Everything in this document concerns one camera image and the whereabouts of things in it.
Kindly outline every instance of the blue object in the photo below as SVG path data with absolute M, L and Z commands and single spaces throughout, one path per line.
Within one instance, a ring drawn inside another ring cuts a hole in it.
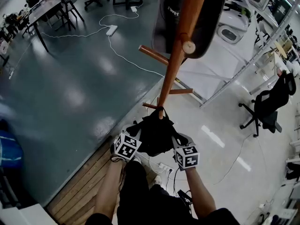
M 20 168 L 22 166 L 23 150 L 15 137 L 0 130 L 0 166 Z

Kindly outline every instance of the blue-gray floor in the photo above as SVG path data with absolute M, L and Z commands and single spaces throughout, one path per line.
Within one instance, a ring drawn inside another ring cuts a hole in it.
M 86 12 L 84 1 L 78 0 L 75 6 L 85 23 L 69 15 L 76 30 L 69 32 L 66 26 L 55 32 L 40 22 L 40 32 L 88 35 L 101 28 L 98 23 L 105 15 L 136 16 L 124 6 L 113 7 L 113 0 L 103 0 L 103 7 L 92 4 Z M 102 24 L 119 26 L 111 37 L 119 54 L 164 74 L 165 66 L 138 51 L 141 44 L 150 46 L 157 7 L 157 0 L 144 0 L 138 18 L 110 16 Z M 29 47 L 11 80 L 6 73 L 0 77 L 0 115 L 8 120 L 24 150 L 25 188 L 42 205 L 161 78 L 117 57 L 106 31 L 89 37 L 42 35 L 49 53 L 36 34 L 22 38 L 19 33 L 10 44 L 10 66 Z

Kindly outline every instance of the wooden coat rack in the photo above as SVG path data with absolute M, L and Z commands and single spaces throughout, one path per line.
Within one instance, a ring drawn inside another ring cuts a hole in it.
M 164 105 L 165 100 L 169 94 L 186 94 L 193 92 L 192 89 L 171 90 L 171 88 L 180 65 L 184 59 L 185 53 L 191 54 L 195 51 L 195 44 L 191 41 L 190 38 L 192 37 L 193 31 L 195 29 L 195 25 L 197 23 L 203 3 L 204 0 L 183 1 L 180 20 L 177 27 L 170 59 L 167 59 L 163 55 L 146 46 L 140 46 L 139 50 L 141 52 L 167 65 L 167 71 L 165 74 L 165 79 L 160 92 L 157 106 L 146 103 L 144 103 L 143 106 L 156 109 Z M 159 118 L 163 118 L 163 111 L 160 111 Z

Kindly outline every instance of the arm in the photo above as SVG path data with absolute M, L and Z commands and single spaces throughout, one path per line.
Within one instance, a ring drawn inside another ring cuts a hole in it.
M 185 171 L 197 217 L 204 218 L 216 210 L 215 201 L 204 186 L 197 170 L 193 167 Z
M 104 214 L 110 220 L 113 219 L 113 212 L 117 203 L 123 166 L 124 162 L 122 160 L 115 163 L 111 162 L 96 197 L 94 213 Z

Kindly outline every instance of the wooden floor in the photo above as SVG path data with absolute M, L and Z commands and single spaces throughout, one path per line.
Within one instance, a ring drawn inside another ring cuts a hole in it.
M 108 138 L 46 207 L 60 225 L 83 225 L 93 214 L 96 194 L 111 162 L 109 148 L 112 142 L 113 139 Z M 144 168 L 147 181 L 151 183 L 156 174 L 145 165 Z M 118 194 L 114 212 L 119 201 Z

